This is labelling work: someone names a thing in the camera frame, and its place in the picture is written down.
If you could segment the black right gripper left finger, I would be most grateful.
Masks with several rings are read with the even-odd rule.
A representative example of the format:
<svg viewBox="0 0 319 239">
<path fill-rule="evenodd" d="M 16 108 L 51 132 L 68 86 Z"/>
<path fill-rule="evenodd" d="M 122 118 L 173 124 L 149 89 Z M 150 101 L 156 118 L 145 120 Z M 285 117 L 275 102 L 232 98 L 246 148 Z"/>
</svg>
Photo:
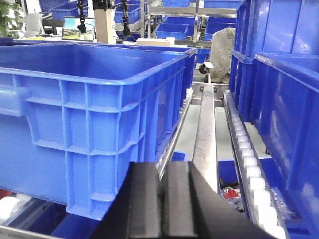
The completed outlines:
<svg viewBox="0 0 319 239">
<path fill-rule="evenodd" d="M 159 175 L 156 164 L 131 163 L 119 193 L 90 238 L 160 237 Z"/>
</svg>

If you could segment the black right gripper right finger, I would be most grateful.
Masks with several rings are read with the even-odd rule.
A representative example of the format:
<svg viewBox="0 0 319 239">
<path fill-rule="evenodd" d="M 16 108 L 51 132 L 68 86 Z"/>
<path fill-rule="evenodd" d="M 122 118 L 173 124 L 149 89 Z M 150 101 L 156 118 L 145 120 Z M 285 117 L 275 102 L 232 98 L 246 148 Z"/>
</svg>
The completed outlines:
<svg viewBox="0 0 319 239">
<path fill-rule="evenodd" d="M 164 239 L 270 239 L 215 193 L 193 163 L 169 162 L 163 176 Z"/>
</svg>

